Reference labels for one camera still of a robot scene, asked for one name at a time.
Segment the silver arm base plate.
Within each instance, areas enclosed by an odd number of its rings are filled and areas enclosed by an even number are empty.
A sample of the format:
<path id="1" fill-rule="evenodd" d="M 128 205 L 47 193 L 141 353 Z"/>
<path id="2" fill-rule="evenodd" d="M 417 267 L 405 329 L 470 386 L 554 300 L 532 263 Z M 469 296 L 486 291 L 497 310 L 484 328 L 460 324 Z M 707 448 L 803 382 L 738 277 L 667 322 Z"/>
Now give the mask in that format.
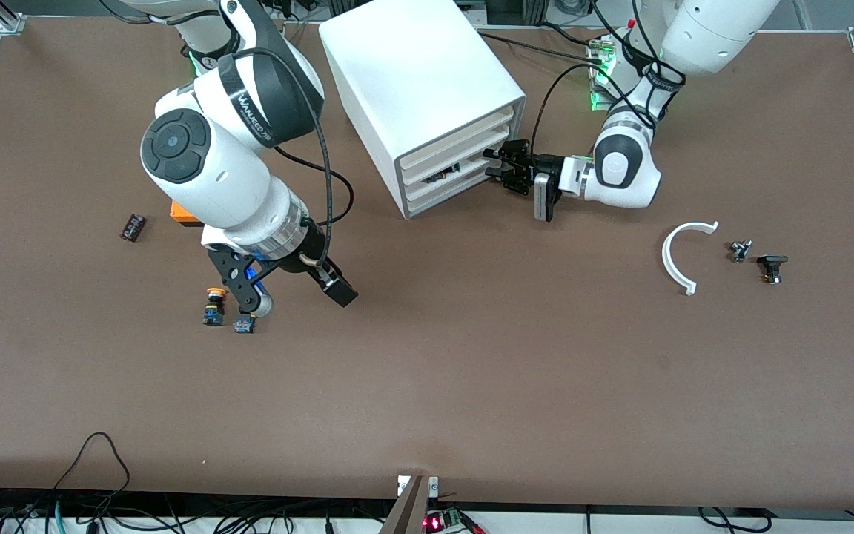
<path id="1" fill-rule="evenodd" d="M 586 58 L 597 64 L 589 72 L 591 111 L 607 111 L 620 96 L 611 78 L 617 63 L 616 51 L 615 40 L 608 35 L 590 39 L 587 44 Z"/>

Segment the circuit board with red light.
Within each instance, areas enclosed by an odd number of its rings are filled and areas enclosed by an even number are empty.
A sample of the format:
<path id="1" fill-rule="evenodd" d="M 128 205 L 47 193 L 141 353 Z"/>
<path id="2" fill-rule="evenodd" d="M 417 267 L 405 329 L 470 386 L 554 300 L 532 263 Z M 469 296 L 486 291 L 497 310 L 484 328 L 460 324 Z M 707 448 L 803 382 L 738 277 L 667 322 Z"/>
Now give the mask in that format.
<path id="1" fill-rule="evenodd" d="M 428 513 L 423 519 L 423 534 L 488 534 L 460 508 L 448 507 Z"/>

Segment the white plastic drawer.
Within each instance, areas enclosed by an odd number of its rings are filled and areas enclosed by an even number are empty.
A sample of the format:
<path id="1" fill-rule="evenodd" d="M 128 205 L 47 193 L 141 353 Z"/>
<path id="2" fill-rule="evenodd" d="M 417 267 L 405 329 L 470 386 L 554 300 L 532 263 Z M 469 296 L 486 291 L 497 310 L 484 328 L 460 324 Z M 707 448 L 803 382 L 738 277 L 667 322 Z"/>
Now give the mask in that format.
<path id="1" fill-rule="evenodd" d="M 447 199 L 477 185 L 489 166 L 483 152 L 498 143 L 474 148 L 449 148 L 401 159 L 401 182 L 410 209 Z"/>
<path id="2" fill-rule="evenodd" d="M 507 139 L 511 133 L 515 112 L 512 106 L 504 108 L 478 119 L 470 125 L 427 143 L 410 154 L 400 158 L 400 168 L 413 169 L 416 165 L 425 165 L 434 156 L 454 156 L 464 150 L 482 150 L 496 142 Z"/>
<path id="3" fill-rule="evenodd" d="M 481 165 L 470 172 L 460 173 L 457 178 L 435 183 L 418 182 L 407 190 L 407 217 L 420 216 L 421 213 L 488 182 L 491 178 L 485 175 L 485 169 L 485 165 Z"/>
<path id="4" fill-rule="evenodd" d="M 420 180 L 424 180 L 434 173 L 437 173 L 454 163 L 462 161 L 462 159 L 468 159 L 475 154 L 482 153 L 484 149 L 470 151 L 464 150 L 464 152 L 460 152 L 460 154 L 454 156 L 434 156 L 434 158 L 431 158 L 427 163 L 425 163 L 425 165 L 416 165 L 410 170 L 403 170 L 400 168 L 401 182 L 403 182 L 404 185 L 413 185 L 415 182 L 420 182 Z"/>

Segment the yellow push button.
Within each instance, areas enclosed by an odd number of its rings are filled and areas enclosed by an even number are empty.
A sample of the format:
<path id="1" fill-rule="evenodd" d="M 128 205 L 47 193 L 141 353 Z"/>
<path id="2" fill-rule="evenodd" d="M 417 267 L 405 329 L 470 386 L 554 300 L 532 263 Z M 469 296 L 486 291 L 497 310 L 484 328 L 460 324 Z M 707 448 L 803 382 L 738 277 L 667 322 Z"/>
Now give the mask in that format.
<path id="1" fill-rule="evenodd" d="M 207 290 L 207 302 L 204 307 L 202 324 L 205 326 L 223 326 L 225 320 L 225 300 L 227 291 L 220 287 Z"/>

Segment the black knob switch component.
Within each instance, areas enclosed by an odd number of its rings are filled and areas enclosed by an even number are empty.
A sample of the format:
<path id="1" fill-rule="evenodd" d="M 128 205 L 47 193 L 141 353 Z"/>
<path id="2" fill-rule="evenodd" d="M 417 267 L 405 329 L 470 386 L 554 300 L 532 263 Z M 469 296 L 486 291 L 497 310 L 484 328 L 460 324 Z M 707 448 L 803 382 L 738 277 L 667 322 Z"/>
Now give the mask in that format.
<path id="1" fill-rule="evenodd" d="M 789 261 L 789 257 L 782 254 L 763 254 L 757 257 L 756 263 L 762 269 L 763 280 L 770 285 L 781 283 L 781 266 Z"/>

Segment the white semicircular bracket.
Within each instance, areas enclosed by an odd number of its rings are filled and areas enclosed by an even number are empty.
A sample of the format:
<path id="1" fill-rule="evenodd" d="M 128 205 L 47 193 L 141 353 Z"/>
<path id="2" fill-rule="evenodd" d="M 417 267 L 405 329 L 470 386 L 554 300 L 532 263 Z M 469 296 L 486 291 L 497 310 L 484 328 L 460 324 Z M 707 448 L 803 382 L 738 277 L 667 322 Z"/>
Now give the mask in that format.
<path id="1" fill-rule="evenodd" d="M 698 284 L 685 276 L 681 270 L 678 269 L 677 263 L 675 263 L 672 247 L 675 240 L 675 237 L 682 232 L 699 232 L 702 234 L 714 234 L 716 230 L 718 230 L 721 224 L 719 222 L 685 222 L 684 224 L 675 226 L 670 233 L 665 237 L 662 246 L 661 246 L 661 261 L 662 266 L 664 267 L 666 273 L 679 286 L 681 286 L 684 290 L 684 294 L 691 297 L 697 291 Z"/>

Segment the white drawer cabinet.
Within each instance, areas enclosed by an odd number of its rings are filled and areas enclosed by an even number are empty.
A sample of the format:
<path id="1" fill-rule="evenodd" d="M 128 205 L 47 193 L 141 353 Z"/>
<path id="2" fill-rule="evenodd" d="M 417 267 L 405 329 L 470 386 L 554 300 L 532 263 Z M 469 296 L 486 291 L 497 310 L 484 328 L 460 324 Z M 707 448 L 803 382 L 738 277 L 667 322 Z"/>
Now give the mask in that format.
<path id="1" fill-rule="evenodd" d="M 402 156 L 505 106 L 515 112 L 505 141 L 517 138 L 525 92 L 454 0 L 370 0 L 322 22 L 319 37 L 343 110 L 404 219 L 413 217 Z"/>

